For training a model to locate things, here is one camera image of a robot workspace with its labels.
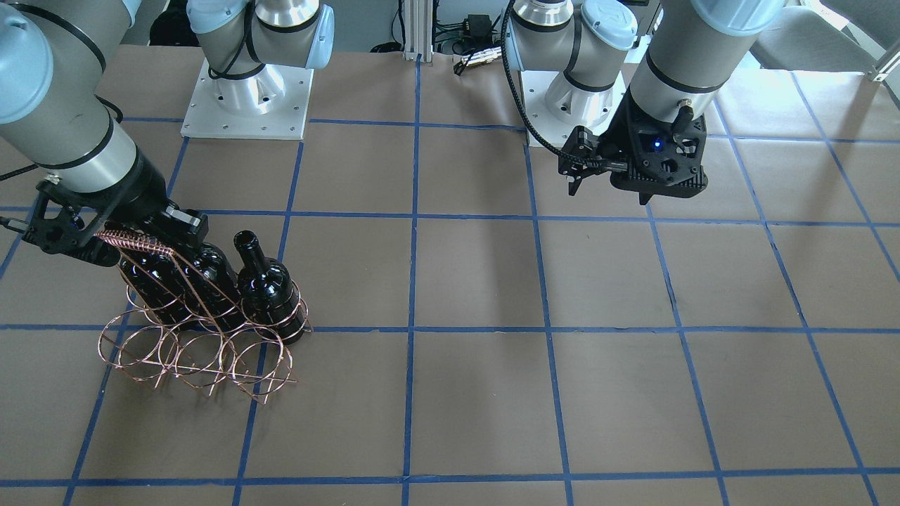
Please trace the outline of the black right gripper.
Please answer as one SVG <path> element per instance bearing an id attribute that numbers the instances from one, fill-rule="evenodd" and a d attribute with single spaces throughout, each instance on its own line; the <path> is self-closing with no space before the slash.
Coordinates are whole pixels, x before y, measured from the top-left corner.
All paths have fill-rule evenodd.
<path id="1" fill-rule="evenodd" d="M 194 257 L 205 242 L 208 218 L 182 209 L 166 193 L 167 183 L 148 158 L 136 158 L 125 178 L 94 193 L 77 193 L 62 183 L 38 183 L 39 197 L 22 238 L 47 254 L 62 254 L 97 266 L 114 266 L 119 254 L 94 236 L 107 224 L 138 231 Z"/>

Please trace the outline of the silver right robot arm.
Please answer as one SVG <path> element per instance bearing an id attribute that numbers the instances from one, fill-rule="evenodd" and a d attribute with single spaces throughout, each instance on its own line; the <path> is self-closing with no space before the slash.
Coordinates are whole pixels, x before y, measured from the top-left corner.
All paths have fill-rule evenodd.
<path id="1" fill-rule="evenodd" d="M 3 227 L 48 254 L 100 266 L 112 222 L 196 257 L 205 215 L 167 197 L 166 180 L 97 95 L 139 1 L 2 4 L 2 138 L 47 176 L 32 220 Z M 311 72 L 327 66 L 335 14 L 319 1 L 190 1 L 205 52 L 182 131 L 202 138 L 299 140 Z"/>

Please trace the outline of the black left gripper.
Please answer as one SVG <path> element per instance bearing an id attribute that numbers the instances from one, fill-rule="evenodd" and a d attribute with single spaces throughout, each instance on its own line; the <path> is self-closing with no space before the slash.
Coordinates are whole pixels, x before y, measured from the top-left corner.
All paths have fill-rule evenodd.
<path id="1" fill-rule="evenodd" d="M 610 183 L 638 193 L 642 206 L 653 195 L 691 198 L 708 185 L 702 166 L 706 120 L 695 117 L 693 103 L 677 103 L 673 122 L 656 119 L 627 92 L 604 134 L 577 126 L 558 157 L 558 172 L 575 196 L 583 179 L 610 173 Z"/>

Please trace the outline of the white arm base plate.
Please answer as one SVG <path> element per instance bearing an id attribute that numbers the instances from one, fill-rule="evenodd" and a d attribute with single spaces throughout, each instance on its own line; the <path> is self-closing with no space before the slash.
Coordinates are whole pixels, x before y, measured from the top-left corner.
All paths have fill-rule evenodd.
<path id="1" fill-rule="evenodd" d="M 207 61 L 181 128 L 190 138 L 301 141 L 313 70 L 266 66 L 244 80 L 212 79 Z"/>
<path id="2" fill-rule="evenodd" d="M 528 119 L 557 148 L 563 147 L 576 126 L 604 134 L 626 93 L 622 73 L 610 89 L 600 92 L 577 89 L 560 72 L 524 71 L 520 77 Z"/>

